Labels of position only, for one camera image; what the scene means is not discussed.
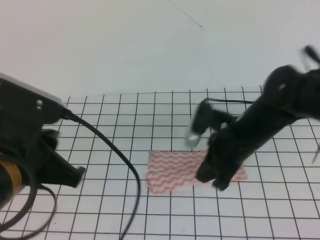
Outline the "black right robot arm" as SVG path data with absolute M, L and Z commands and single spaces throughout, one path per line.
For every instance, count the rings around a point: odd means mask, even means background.
M 215 110 L 211 98 L 200 102 L 189 131 L 197 145 L 208 128 L 207 154 L 195 178 L 224 191 L 236 172 L 257 149 L 299 119 L 320 118 L 320 70 L 299 72 L 291 65 L 275 69 L 262 94 L 239 116 Z

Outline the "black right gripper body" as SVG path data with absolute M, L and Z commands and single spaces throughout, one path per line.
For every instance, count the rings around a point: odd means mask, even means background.
M 204 162 L 196 178 L 220 190 L 227 189 L 243 163 L 255 152 L 260 126 L 250 123 L 232 123 L 211 135 Z

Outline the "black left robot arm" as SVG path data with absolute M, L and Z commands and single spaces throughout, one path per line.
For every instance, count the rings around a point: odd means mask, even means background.
M 76 188 L 86 169 L 74 167 L 56 152 L 59 132 L 44 129 L 39 138 L 29 146 L 20 140 L 0 140 L 0 206 L 9 202 L 23 186 L 29 185 L 22 167 L 8 161 L 14 158 L 31 169 L 38 184 L 63 185 Z

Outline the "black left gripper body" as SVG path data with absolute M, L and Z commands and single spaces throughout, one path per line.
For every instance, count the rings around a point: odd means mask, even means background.
M 31 140 L 21 136 L 1 137 L 0 151 L 26 165 L 38 184 L 76 188 L 86 169 L 75 168 L 56 152 L 58 135 L 56 130 L 43 129 Z

